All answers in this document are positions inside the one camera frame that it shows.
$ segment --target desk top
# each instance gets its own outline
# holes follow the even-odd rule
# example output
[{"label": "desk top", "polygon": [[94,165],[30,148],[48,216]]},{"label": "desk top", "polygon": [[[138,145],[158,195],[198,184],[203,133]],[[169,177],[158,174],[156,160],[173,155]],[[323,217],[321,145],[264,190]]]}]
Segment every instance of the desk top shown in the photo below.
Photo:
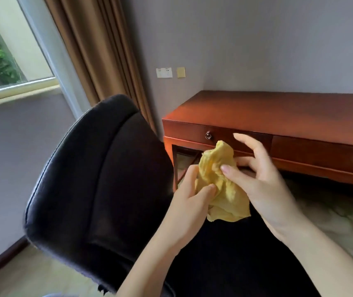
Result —
[{"label": "desk top", "polygon": [[353,145],[353,94],[200,91],[163,119]]}]

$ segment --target desk drawer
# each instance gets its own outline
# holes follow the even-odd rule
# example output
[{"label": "desk drawer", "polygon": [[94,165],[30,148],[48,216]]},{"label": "desk drawer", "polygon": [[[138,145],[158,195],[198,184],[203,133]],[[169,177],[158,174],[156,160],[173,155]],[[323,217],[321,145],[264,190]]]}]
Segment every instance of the desk drawer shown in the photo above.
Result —
[{"label": "desk drawer", "polygon": [[192,142],[216,145],[217,141],[223,140],[228,143],[234,150],[252,153],[245,144],[240,143],[233,137],[233,133],[248,134],[262,142],[266,150],[270,150],[272,143],[272,135],[257,132],[241,131],[229,128],[220,128],[214,126],[205,126],[197,124],[189,124],[175,121],[163,120],[164,135],[176,139],[189,140]]},{"label": "desk drawer", "polygon": [[273,136],[273,158],[353,173],[353,146]]}]

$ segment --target ring pull handle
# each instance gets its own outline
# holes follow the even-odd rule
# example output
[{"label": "ring pull handle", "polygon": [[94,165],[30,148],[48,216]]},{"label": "ring pull handle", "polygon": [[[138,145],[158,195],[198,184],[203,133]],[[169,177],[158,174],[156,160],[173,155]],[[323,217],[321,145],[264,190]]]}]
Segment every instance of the ring pull handle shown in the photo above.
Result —
[{"label": "ring pull handle", "polygon": [[205,134],[205,138],[206,138],[207,140],[212,139],[212,134],[211,134],[209,131],[207,131],[207,133]]}]

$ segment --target yellow switch plate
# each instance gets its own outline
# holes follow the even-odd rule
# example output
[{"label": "yellow switch plate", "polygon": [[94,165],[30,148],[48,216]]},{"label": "yellow switch plate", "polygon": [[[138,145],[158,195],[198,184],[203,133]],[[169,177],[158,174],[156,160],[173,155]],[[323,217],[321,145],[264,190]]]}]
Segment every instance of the yellow switch plate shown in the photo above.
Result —
[{"label": "yellow switch plate", "polygon": [[178,78],[185,78],[186,77],[186,71],[185,71],[185,68],[182,67],[182,68],[177,68],[176,69],[176,75]]}]

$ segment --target desk leg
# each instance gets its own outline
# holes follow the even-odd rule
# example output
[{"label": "desk leg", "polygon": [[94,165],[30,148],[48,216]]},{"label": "desk leg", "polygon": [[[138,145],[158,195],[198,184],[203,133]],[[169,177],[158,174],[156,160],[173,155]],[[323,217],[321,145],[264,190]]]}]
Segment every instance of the desk leg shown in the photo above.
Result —
[{"label": "desk leg", "polygon": [[163,139],[164,139],[165,150],[167,151],[167,154],[174,165],[173,189],[175,192],[177,190],[177,182],[178,182],[178,167],[177,167],[178,163],[177,163],[177,150],[176,150],[177,147],[171,143],[168,137],[164,137]]}]

